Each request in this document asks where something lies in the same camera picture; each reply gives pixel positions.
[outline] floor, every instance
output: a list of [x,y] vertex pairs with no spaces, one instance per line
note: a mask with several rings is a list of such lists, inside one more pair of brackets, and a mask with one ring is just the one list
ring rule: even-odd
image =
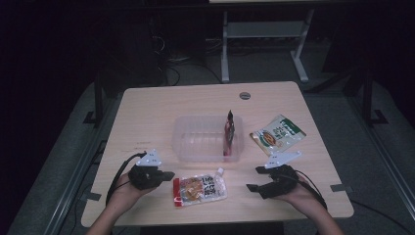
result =
[[[238,50],[229,58],[230,83],[291,80],[304,91],[333,76],[321,72],[330,41],[311,41],[301,55],[310,80],[299,82],[290,57],[295,44],[277,40],[272,47]],[[166,69],[163,85],[219,82],[219,54],[208,56],[205,65],[192,60],[181,62],[185,52],[177,55],[175,63]],[[342,79],[318,94],[303,92],[353,201],[354,215],[338,219],[338,223],[346,234],[404,234],[405,229],[414,234],[415,216],[410,205],[414,198],[410,192],[414,192],[415,185],[415,130],[399,113],[389,92],[376,82],[373,110],[381,110],[389,123],[368,127],[360,115],[361,93],[346,97],[342,92],[346,82],[346,78]],[[94,127],[83,123],[86,114],[94,111],[93,84],[84,91],[9,234],[81,234],[87,230],[79,222],[85,194],[93,183],[121,99],[122,92],[114,98],[104,97],[104,119]],[[396,180],[394,165],[409,193],[402,191],[401,181]],[[284,230],[287,235],[316,231],[308,220],[285,221]],[[116,227],[114,234],[140,234],[140,231],[139,227]]]

